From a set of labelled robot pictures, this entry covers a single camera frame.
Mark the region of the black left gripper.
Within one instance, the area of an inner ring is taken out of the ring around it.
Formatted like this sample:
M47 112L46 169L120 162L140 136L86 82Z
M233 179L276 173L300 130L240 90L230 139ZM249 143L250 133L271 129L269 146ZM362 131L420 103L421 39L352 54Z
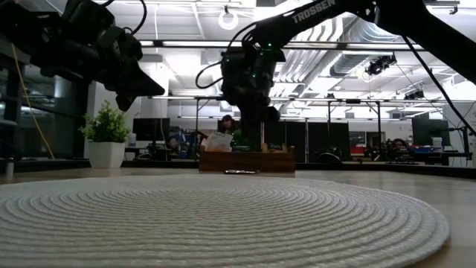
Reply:
M121 28L108 10L114 0L99 4L91 0L68 0L62 18L77 32L81 43L90 45L100 57L100 82L116 93L118 108L125 112L136 97L162 95L165 89L142 71L143 52L135 38L138 29Z

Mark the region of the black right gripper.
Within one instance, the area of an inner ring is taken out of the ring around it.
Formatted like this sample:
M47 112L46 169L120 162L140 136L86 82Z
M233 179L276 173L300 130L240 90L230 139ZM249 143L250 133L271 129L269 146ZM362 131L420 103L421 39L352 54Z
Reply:
M268 105L274 72L286 60L284 53L279 48L232 47L221 56L222 95L241 111L242 144L260 150L261 121L280 120L279 111Z

